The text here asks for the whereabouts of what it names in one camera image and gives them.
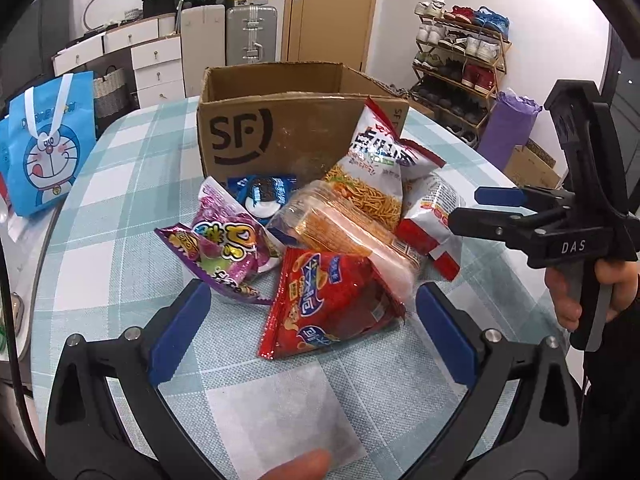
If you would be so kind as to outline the person's right hand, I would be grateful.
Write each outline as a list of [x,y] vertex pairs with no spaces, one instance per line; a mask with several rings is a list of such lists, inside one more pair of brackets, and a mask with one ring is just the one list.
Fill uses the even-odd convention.
[[[611,322],[631,306],[638,294],[639,263],[600,259],[594,273],[601,285],[612,286],[612,297],[608,305],[606,320]],[[547,268],[544,284],[549,289],[556,319],[570,332],[577,330],[582,316],[582,306],[568,294],[565,276],[555,268]]]

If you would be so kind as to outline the person's left hand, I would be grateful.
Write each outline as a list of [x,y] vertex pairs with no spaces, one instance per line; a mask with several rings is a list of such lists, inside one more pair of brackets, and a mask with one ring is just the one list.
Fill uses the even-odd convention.
[[331,460],[328,450],[317,448],[272,468],[260,480],[321,480],[329,472]]

